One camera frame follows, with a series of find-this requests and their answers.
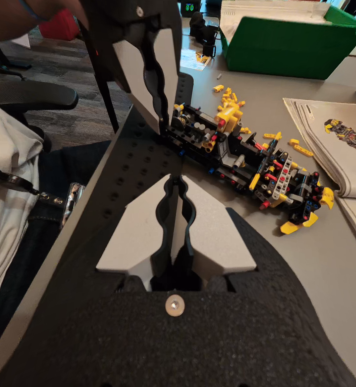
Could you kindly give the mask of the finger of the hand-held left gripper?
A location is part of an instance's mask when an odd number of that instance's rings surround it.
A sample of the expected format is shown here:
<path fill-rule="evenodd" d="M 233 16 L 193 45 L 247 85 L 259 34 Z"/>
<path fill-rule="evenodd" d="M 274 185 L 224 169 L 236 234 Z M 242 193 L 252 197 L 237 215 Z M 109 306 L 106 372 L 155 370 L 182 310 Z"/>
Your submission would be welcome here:
<path fill-rule="evenodd" d="M 170 125 L 170 39 L 152 38 L 144 51 L 128 41 L 113 44 L 130 100 L 158 135 Z"/>
<path fill-rule="evenodd" d="M 151 32 L 150 41 L 150 94 L 154 113 L 154 120 L 150 126 L 164 128 L 171 123 L 178 84 L 172 30 L 161 29 Z"/>

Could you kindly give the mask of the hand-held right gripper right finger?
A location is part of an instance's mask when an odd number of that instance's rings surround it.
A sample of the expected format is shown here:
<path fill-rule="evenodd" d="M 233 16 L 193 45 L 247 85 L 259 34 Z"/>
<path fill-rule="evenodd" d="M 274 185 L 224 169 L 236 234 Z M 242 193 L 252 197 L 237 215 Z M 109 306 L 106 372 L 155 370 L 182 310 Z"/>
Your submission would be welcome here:
<path fill-rule="evenodd" d="M 194 219 L 187 220 L 192 270 L 202 280 L 255 270 L 257 264 L 224 204 L 186 175 L 180 178 L 182 199 L 194 208 Z"/>

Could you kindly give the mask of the black yellow lego car chassis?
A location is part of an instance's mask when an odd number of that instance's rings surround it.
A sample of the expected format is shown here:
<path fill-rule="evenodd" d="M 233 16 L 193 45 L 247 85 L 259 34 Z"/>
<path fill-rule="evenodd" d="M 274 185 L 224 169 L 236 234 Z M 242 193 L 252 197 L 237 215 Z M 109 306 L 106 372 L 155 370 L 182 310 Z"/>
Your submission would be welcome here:
<path fill-rule="evenodd" d="M 256 133 L 242 127 L 241 107 L 242 103 L 225 102 L 212 118 L 199 109 L 175 104 L 167 139 L 181 156 L 256 200 L 260 211 L 284 211 L 283 234 L 312 226 L 322 205 L 333 208 L 333 190 L 320 183 L 319 172 L 308 172 L 278 147 L 281 132 L 270 136 L 267 144 L 258 143 Z"/>

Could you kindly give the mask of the person's left forearm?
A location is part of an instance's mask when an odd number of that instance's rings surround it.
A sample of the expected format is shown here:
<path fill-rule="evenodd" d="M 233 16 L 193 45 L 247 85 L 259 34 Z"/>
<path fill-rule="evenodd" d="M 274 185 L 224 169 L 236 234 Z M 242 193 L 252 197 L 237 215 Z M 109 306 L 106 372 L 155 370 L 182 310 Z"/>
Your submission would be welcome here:
<path fill-rule="evenodd" d="M 20 1 L 0 0 L 0 41 L 19 38 L 39 24 Z"/>

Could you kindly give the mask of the pile of yellow lego pieces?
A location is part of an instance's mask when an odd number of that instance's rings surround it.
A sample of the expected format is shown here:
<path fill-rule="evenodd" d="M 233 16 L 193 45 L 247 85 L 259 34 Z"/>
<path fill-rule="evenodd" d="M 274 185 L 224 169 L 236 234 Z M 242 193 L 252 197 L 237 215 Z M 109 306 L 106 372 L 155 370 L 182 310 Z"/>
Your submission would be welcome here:
<path fill-rule="evenodd" d="M 232 91 L 231 88 L 225 87 L 222 84 L 216 85 L 212 88 L 212 92 L 214 94 L 220 94 L 221 96 L 221 106 L 224 107 L 227 104 L 236 104 L 239 107 L 243 107 L 245 105 L 245 101 L 240 101 L 237 98 L 237 95 Z"/>

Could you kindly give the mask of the lego instruction booklet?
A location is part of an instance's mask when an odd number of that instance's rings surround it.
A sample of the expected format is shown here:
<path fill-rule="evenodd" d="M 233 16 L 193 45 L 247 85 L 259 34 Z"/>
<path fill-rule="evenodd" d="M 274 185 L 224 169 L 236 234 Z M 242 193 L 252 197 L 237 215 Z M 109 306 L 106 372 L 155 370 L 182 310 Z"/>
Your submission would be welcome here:
<path fill-rule="evenodd" d="M 336 200 L 356 232 L 356 104 L 283 102 L 314 159 L 338 185 Z"/>

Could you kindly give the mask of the person's left hand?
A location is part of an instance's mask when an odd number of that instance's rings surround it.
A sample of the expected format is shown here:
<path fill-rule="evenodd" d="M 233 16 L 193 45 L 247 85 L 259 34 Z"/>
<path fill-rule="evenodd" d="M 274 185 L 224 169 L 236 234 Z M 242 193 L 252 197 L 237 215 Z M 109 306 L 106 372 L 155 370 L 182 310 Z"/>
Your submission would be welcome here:
<path fill-rule="evenodd" d="M 79 0 L 44 0 L 43 11 L 40 13 L 40 16 L 46 20 L 50 20 L 64 9 L 70 11 L 89 30 L 88 18 Z"/>

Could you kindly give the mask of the clear plastic bag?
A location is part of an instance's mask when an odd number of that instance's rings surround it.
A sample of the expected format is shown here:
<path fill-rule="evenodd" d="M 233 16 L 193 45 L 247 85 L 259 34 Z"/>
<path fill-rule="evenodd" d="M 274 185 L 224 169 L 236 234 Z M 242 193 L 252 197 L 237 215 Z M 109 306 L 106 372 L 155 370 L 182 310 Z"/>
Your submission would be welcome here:
<path fill-rule="evenodd" d="M 213 58 L 205 56 L 202 52 L 181 49 L 180 66 L 186 69 L 203 71 Z"/>

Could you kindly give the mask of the black metal leg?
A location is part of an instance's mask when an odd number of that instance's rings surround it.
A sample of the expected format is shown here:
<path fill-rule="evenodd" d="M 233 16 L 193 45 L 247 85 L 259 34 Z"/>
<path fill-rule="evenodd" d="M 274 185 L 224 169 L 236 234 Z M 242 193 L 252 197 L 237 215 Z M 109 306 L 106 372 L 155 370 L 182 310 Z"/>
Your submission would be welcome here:
<path fill-rule="evenodd" d="M 111 122 L 113 132 L 117 133 L 119 129 L 119 124 L 116 116 L 116 112 L 112 103 L 111 95 L 109 92 L 108 81 L 111 81 L 111 77 L 108 74 L 108 71 L 102 66 L 101 60 L 99 59 L 98 51 L 95 49 L 93 42 L 91 40 L 90 34 L 83 25 L 83 23 L 78 19 L 77 20 L 81 35 L 83 37 L 85 46 L 88 51 L 88 56 L 90 58 L 94 77 L 99 89 L 99 92 L 103 98 L 103 102 Z"/>

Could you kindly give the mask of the red box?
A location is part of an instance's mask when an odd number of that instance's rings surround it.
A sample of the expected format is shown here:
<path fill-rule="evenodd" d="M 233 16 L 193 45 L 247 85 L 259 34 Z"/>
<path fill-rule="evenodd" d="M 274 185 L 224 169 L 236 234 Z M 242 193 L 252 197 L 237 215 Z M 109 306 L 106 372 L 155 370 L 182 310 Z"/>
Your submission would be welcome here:
<path fill-rule="evenodd" d="M 79 26 L 68 9 L 58 12 L 50 21 L 39 24 L 41 35 L 46 39 L 72 41 L 79 35 Z"/>

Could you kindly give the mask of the shiny badge holder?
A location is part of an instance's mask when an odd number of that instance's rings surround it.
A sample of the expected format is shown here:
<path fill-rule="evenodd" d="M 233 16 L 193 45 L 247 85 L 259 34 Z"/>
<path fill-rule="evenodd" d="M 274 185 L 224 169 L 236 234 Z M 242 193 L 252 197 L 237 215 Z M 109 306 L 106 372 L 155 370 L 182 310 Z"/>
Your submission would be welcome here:
<path fill-rule="evenodd" d="M 70 184 L 67 196 L 64 200 L 64 209 L 59 229 L 62 230 L 83 195 L 85 186 L 76 182 Z"/>

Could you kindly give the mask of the black perforated panel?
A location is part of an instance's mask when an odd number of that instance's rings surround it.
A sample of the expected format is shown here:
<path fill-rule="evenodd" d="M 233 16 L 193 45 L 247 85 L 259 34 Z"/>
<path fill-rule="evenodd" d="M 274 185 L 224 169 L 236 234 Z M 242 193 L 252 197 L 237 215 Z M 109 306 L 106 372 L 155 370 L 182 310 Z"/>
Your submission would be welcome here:
<path fill-rule="evenodd" d="M 67 261 L 94 270 L 126 206 L 167 174 L 181 173 L 182 159 L 168 147 L 132 106 L 109 145 L 95 143 L 65 148 L 72 182 L 86 186 L 75 208 L 80 216 L 57 269 Z"/>

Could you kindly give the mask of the blue wristband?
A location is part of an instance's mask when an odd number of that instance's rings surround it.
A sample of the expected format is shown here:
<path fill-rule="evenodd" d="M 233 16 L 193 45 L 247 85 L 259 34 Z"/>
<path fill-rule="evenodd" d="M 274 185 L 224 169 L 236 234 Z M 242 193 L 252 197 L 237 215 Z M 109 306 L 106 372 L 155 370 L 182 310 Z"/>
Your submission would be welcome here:
<path fill-rule="evenodd" d="M 18 2 L 22 6 L 22 8 L 29 14 L 29 16 L 32 17 L 39 24 L 42 22 L 49 21 L 48 19 L 39 16 L 25 0 L 18 0 Z"/>

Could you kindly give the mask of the white paper sheets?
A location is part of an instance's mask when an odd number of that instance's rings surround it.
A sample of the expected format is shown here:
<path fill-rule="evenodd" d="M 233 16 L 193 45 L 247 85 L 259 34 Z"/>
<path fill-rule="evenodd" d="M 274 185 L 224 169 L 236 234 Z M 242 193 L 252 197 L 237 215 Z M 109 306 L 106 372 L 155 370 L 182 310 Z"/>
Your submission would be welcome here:
<path fill-rule="evenodd" d="M 329 8 L 329 3 L 315 1 L 222 1 L 219 27 L 227 41 L 231 42 L 244 17 L 304 24 L 330 24 L 325 19 Z"/>

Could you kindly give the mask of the green plastic bin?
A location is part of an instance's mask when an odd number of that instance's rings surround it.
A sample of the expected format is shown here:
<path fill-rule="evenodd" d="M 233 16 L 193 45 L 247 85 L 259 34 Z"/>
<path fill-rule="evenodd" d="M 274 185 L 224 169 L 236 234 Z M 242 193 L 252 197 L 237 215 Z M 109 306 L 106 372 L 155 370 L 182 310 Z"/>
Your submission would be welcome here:
<path fill-rule="evenodd" d="M 356 47 L 356 18 L 330 5 L 327 24 L 244 17 L 231 42 L 220 30 L 230 71 L 326 80 Z"/>

